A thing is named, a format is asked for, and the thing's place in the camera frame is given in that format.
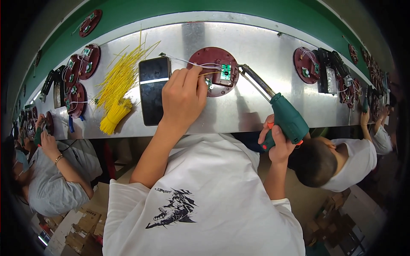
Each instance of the smartphone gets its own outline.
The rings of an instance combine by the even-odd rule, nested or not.
[[[146,126],[158,125],[164,114],[162,88],[171,75],[168,57],[147,59],[139,63],[139,91],[142,117]]]

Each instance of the green soldering iron handle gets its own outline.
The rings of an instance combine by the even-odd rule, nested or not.
[[[41,127],[38,127],[36,130],[36,134],[34,135],[34,145],[38,147],[39,145],[41,146],[41,133],[43,131],[41,130]]]
[[[279,125],[285,137],[292,144],[298,144],[309,132],[309,127],[303,117],[280,93],[273,96],[269,103],[272,105],[275,114],[275,124]],[[274,146],[275,141],[272,137],[272,130],[269,130],[261,147],[267,152]]]
[[[363,109],[362,109],[362,112],[363,113],[367,113],[367,108],[369,107],[369,103],[368,103],[368,101],[367,101],[367,97],[365,97],[364,98],[364,101],[363,101]]]

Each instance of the gold bracelet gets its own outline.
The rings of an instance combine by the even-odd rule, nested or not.
[[[57,165],[58,161],[60,161],[60,159],[63,158],[63,154],[60,154],[57,159],[55,160],[54,164]]]

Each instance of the blue pliers handle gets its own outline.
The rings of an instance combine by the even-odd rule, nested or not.
[[[84,121],[84,117],[82,115],[79,116],[81,121]],[[70,132],[74,132],[74,125],[73,125],[73,118],[71,116],[68,116],[68,126],[70,127]]]

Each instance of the blue surgical mask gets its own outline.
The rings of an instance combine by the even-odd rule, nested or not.
[[[20,176],[22,173],[28,171],[29,169],[29,165],[28,165],[28,161],[26,156],[24,155],[23,152],[21,152],[20,150],[16,150],[16,162],[14,164],[14,166],[16,166],[17,162],[22,163],[23,164],[23,170],[20,172],[20,174],[18,176]]]

